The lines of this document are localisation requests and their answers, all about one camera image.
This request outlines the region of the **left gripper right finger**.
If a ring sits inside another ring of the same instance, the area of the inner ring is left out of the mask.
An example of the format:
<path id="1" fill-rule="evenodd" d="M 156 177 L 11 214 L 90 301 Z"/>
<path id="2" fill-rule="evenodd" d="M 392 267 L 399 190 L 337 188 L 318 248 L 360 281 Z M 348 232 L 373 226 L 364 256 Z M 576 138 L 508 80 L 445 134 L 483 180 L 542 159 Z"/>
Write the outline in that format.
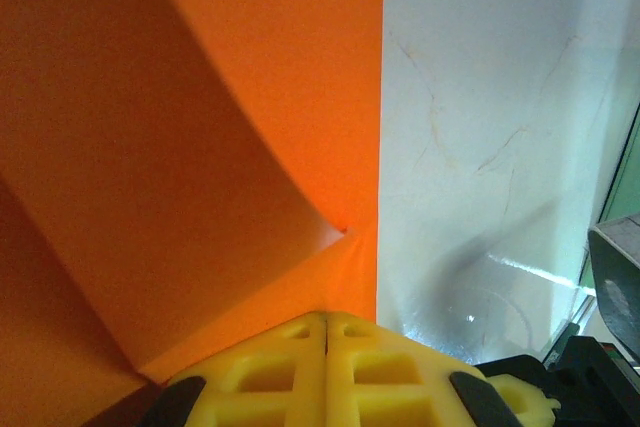
<path id="1" fill-rule="evenodd" d="M 351 314 L 326 315 L 327 426 L 518 426 L 476 367 Z"/>

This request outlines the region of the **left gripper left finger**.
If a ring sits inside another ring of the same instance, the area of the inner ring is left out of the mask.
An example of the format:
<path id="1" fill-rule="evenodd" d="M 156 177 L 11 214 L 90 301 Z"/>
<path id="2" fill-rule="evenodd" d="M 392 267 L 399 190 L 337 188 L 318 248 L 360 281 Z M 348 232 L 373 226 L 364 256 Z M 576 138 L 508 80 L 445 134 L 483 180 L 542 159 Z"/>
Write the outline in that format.
<path id="1" fill-rule="evenodd" d="M 310 312 L 173 376 L 145 426 L 324 426 L 326 315 Z"/>

